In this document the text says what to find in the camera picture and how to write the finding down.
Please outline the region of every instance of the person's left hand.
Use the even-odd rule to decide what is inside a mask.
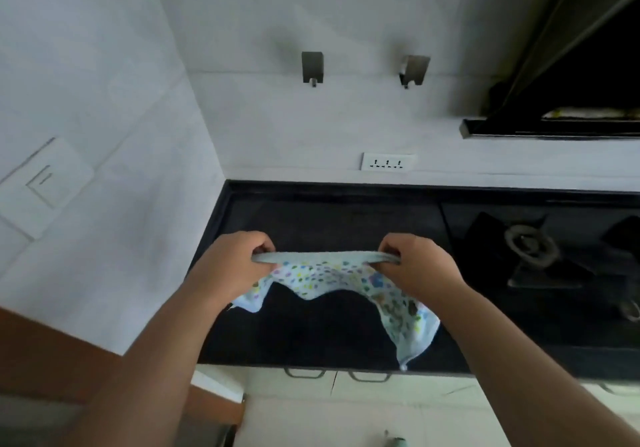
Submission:
[[[253,253],[275,250],[271,239],[261,231],[221,234],[193,266],[185,285],[224,307],[276,269],[275,263],[253,262]]]

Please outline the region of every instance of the colorful dot pattern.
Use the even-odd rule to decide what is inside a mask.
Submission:
[[[406,369],[408,361],[428,348],[440,325],[426,306],[407,297],[384,275],[366,263],[350,261],[284,262],[236,299],[234,305],[250,312],[259,311],[273,282],[306,300],[335,290],[351,290],[366,297],[378,308],[382,324],[396,344],[401,369]]]

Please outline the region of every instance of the cabinet handle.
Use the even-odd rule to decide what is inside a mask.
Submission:
[[[607,393],[616,396],[640,396],[640,385],[613,385],[606,383],[599,383]]]
[[[391,378],[391,373],[387,373],[385,378],[382,379],[382,380],[361,380],[359,378],[356,378],[356,375],[354,374],[353,371],[348,371],[348,373],[349,373],[349,376],[351,377],[351,379],[354,379],[354,380],[359,381],[361,383],[384,383],[385,381],[388,381],[389,378]]]
[[[294,374],[292,374],[291,370],[289,370],[288,368],[284,368],[284,372],[287,374],[287,376],[290,376],[292,378],[302,378],[302,379],[308,379],[308,380],[316,380],[318,378],[322,378],[324,376],[324,374],[326,373],[326,370],[322,370],[320,371],[320,374],[318,376],[296,376]]]

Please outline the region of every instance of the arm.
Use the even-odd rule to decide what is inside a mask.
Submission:
[[[511,445],[640,446],[633,428],[468,287],[452,257],[433,241],[392,233],[380,250],[400,254],[400,265],[376,268],[440,317]]]
[[[231,300],[275,267],[253,263],[255,249],[275,250],[269,237],[258,231],[220,236],[147,324],[118,371],[59,445],[171,445],[213,322]]]

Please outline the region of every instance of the wooden baseboard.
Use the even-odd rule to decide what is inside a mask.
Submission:
[[[120,360],[115,353],[0,307],[1,394],[84,404]],[[184,412],[239,425],[244,403],[191,386]]]

